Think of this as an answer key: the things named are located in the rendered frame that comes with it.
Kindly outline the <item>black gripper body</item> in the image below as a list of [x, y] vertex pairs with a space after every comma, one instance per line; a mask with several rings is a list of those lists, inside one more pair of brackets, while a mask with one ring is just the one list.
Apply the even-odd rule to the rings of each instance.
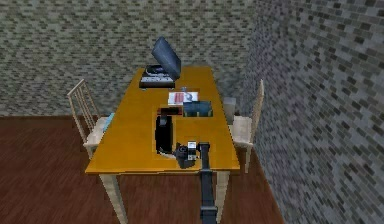
[[181, 144], [177, 144], [176, 150], [174, 151], [173, 155], [175, 156], [178, 165], [181, 169], [193, 167], [197, 158], [195, 148], [190, 148]]

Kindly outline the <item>black rounded object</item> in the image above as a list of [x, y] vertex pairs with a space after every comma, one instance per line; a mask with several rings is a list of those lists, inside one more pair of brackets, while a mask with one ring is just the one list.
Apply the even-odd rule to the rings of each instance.
[[171, 154], [173, 151], [172, 117], [160, 115], [156, 118], [155, 128], [156, 151]]

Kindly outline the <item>dark blue box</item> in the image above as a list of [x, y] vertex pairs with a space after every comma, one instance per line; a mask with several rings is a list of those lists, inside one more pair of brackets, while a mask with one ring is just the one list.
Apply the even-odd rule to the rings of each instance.
[[192, 101], [183, 104], [184, 117], [212, 117], [213, 109], [210, 101]]

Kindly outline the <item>orange table with pale legs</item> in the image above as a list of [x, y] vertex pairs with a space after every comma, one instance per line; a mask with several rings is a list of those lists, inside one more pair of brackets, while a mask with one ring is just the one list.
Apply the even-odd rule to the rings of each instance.
[[[127, 174], [195, 173], [198, 166], [181, 169], [176, 160], [156, 153], [157, 110], [168, 105], [167, 89], [138, 88], [142, 69], [137, 71], [121, 100], [108, 130], [102, 137], [85, 172], [100, 176], [119, 224], [128, 224], [126, 209], [116, 177]], [[186, 66], [176, 81], [176, 89], [196, 91], [200, 100], [212, 105], [211, 117], [173, 119], [173, 141], [210, 144], [210, 168], [217, 173], [215, 205], [224, 210], [229, 174], [240, 169], [230, 130], [224, 115], [213, 72], [206, 66]]]

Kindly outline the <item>white and red book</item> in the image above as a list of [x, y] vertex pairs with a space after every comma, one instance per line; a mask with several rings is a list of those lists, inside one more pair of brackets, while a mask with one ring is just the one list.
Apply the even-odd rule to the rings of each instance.
[[170, 106], [180, 106], [186, 102], [193, 102], [197, 100], [197, 92], [170, 92], [168, 94], [168, 104]]

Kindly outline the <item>pale grey bin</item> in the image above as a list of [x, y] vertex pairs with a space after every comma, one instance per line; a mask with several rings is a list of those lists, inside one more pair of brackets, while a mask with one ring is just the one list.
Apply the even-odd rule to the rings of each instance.
[[232, 125], [234, 120], [235, 110], [236, 110], [236, 99], [233, 97], [224, 97], [223, 109], [224, 109], [227, 123], [229, 125]]

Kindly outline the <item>pale wooden chair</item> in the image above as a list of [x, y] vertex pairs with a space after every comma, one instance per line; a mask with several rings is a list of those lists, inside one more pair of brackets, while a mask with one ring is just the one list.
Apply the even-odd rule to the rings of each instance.
[[100, 114], [84, 79], [67, 93], [67, 98], [83, 147], [92, 159], [107, 130], [108, 116]]
[[262, 105], [264, 101], [264, 80], [261, 79], [257, 91], [256, 101], [253, 107], [252, 116], [234, 116], [233, 124], [229, 126], [233, 143], [235, 146], [245, 148], [244, 172], [247, 173], [250, 167], [252, 149], [254, 147], [254, 138], [261, 117]]

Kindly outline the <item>light blue cloth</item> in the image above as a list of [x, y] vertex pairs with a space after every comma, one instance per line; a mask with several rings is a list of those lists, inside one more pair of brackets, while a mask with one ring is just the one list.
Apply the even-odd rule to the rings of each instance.
[[114, 115], [115, 115], [115, 113], [111, 113], [111, 114], [107, 117], [107, 119], [105, 120], [105, 124], [104, 124], [104, 126], [103, 126], [103, 132], [104, 132], [104, 133], [107, 131], [109, 125], [111, 124], [111, 122], [112, 122], [112, 120], [113, 120], [113, 118], [114, 118]]

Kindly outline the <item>dark grey open laptop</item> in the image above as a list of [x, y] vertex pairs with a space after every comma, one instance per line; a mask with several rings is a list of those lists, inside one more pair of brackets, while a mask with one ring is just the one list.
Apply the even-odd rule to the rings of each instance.
[[160, 36], [151, 54], [158, 62], [157, 65], [147, 65], [139, 81], [141, 89], [175, 87], [175, 81], [180, 78], [181, 60], [167, 40]]

